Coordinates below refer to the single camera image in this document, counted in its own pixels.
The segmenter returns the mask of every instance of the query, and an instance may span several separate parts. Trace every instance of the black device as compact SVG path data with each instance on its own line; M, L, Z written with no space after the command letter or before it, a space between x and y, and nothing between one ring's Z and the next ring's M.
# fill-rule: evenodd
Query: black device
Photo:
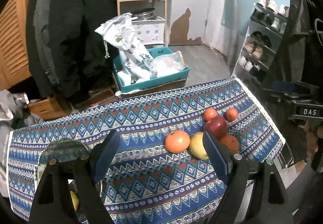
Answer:
M89 155L81 155L75 161L63 163L51 159L37 187L29 223L43 224L44 221L48 224L79 223L68 189L68 179L74 179L80 205L88 223L113 224L95 184L104 178L118 150L119 141L118 132L111 130L107 138L96 145ZM271 159L257 163L246 160L240 154L232 154L208 131L203 135L203 145L206 147L211 164L214 165L217 177L227 185L227 190L209 224L234 223L248 180L253 180L254 186L248 211L242 223L293 223L284 184ZM21 222L16 217L16 221L10 223Z
M262 88L268 101L281 103L289 109L290 118L308 121L311 131L316 134L323 123L323 99L318 86L304 82L274 81L271 88ZM323 139L318 139L319 150L312 157L311 167L323 172Z

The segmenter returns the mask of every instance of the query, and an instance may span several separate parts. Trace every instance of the white plastic bin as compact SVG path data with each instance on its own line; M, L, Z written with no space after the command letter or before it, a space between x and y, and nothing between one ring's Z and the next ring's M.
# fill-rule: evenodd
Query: white plastic bin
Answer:
M137 38L142 44L163 44L166 20L156 16L151 20L132 21Z

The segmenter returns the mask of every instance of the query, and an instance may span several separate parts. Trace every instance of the metal screw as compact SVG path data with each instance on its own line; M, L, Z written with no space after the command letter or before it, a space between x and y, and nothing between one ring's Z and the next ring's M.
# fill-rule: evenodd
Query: metal screw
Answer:
M266 163L271 166L274 163L274 161L270 158L267 158Z
M234 154L233 157L236 160L241 160L242 159L242 155L240 155L240 154Z
M54 165L55 163L56 163L56 159L54 159L54 158L49 161L50 165Z
M82 159L82 160L88 159L88 154L82 154L82 155L80 155L80 159Z

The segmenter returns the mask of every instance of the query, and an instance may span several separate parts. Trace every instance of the hand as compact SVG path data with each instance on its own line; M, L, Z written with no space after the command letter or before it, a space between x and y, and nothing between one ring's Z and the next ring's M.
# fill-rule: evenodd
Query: hand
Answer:
M307 150L306 154L308 157L312 157L319 149L318 139L323 138L323 126L319 126L316 134L314 134L310 130L310 125L306 121L304 126L304 131L306 132L306 140L307 140Z

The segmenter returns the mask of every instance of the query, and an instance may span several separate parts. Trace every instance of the red apple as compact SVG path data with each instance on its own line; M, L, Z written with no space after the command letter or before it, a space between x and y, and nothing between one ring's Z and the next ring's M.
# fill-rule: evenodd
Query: red apple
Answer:
M227 121L222 116L216 116L203 126L204 130L209 130L217 139L228 133Z

